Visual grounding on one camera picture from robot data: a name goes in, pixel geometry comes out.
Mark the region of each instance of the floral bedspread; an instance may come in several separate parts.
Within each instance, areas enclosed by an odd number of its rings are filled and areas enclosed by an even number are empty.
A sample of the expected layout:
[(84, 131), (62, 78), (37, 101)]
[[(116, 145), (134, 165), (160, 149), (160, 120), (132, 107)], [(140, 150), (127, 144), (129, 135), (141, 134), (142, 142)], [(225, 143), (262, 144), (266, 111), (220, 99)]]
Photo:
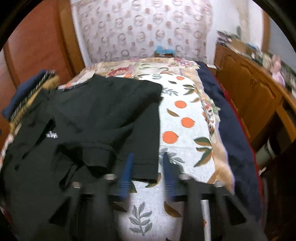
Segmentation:
[[(59, 88), (70, 88), (94, 73), (110, 77), (149, 80), (163, 86), (160, 112), (160, 163), (158, 182), (132, 181), (128, 204), (114, 203), (119, 232), (123, 240), (179, 240), (183, 203), (170, 203), (165, 196), (162, 155), (194, 179), (212, 183), (222, 180), (233, 191), (234, 179), (221, 142), (218, 110), (204, 93), (193, 61), (177, 58), (146, 58), (98, 63), (84, 69)], [(0, 155), (4, 158), (10, 134)], [(210, 240), (210, 218), (206, 200), (202, 201), (205, 240)]]

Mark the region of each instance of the navy blue cloth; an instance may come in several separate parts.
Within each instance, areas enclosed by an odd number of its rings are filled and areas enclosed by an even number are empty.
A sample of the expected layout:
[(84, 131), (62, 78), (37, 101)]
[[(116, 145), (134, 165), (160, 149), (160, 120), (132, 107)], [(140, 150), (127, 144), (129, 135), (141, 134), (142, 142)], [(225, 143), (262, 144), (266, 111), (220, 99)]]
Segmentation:
[(235, 194), (242, 204), (254, 215), (261, 218), (261, 201), (258, 176), (252, 150), (238, 122), (238, 119), (220, 88), (217, 80), (203, 62), (197, 62), (198, 75), (204, 91), (220, 107), (219, 133), (228, 153), (228, 161), (235, 178)]
[(11, 98), (9, 105), (4, 110), (2, 110), (2, 115), (6, 120), (10, 120), (10, 117), (20, 102), (22, 102), (22, 100), (30, 93), (30, 91), (40, 82), (44, 75), (45, 70), (40, 70), (36, 76), (28, 79), (26, 82), (21, 83), (18, 86), (17, 91)]

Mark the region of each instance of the black shirt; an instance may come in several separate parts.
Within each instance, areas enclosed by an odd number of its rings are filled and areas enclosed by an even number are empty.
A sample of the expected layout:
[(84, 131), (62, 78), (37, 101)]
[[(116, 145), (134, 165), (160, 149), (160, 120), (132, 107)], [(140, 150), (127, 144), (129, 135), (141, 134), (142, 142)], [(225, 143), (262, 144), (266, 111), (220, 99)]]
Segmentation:
[(71, 89), (40, 91), (0, 173), (13, 225), (25, 240), (54, 233), (49, 219), (69, 183), (120, 176), (129, 153), (133, 178), (157, 180), (161, 90), (145, 80), (94, 75)]

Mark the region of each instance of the blue object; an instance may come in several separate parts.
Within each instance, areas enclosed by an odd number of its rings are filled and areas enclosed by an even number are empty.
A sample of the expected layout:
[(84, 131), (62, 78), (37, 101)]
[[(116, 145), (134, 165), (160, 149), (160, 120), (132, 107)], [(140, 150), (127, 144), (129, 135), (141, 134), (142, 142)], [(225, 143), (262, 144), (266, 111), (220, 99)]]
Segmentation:
[(126, 161), (126, 166), (123, 171), (123, 175), (120, 180), (120, 186), (121, 189), (121, 198), (125, 200), (128, 196), (128, 193), (131, 188), (131, 169), (133, 165), (133, 153), (130, 153), (128, 155), (128, 159)]
[(2, 110), (2, 115), (6, 120), (9, 121), (20, 102), (22, 102), (22, 100), (30, 93), (30, 91), (40, 82), (44, 75), (45, 70), (41, 70), (36, 76), (19, 85), (17, 91), (11, 98), (9, 105), (4, 110)]
[(175, 180), (173, 177), (172, 171), (170, 169), (170, 160), (166, 152), (163, 154), (163, 172), (165, 175), (165, 187), (168, 191), (168, 195), (170, 199), (174, 200), (176, 196), (176, 181), (178, 180)]
[(156, 53), (159, 53), (160, 55), (162, 54), (175, 54), (175, 51), (173, 49), (163, 49), (162, 46), (157, 46), (156, 47)]
[(256, 173), (253, 153), (237, 117), (224, 97), (215, 77), (205, 63), (197, 62), (197, 70), (204, 86), (204, 91), (220, 107), (219, 133), (222, 143), (228, 153), (228, 162), (235, 178), (235, 194), (248, 211), (261, 218), (261, 201), (259, 183)]

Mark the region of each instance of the wooden furniture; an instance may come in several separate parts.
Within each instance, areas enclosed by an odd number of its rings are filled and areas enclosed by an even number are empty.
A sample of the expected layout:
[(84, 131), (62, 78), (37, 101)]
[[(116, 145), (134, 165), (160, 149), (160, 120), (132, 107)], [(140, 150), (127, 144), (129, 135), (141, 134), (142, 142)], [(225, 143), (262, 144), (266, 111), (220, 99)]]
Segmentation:
[(214, 62), (220, 69), (216, 77), (229, 93), (255, 151), (279, 127), (278, 119), (290, 141), (296, 139), (296, 100), (263, 67), (222, 45), (216, 46)]
[[(43, 0), (17, 26), (0, 52), (0, 111), (20, 83), (41, 69), (55, 70), (65, 84), (84, 63), (77, 43), (70, 0)], [(0, 149), (9, 123), (0, 116)]]

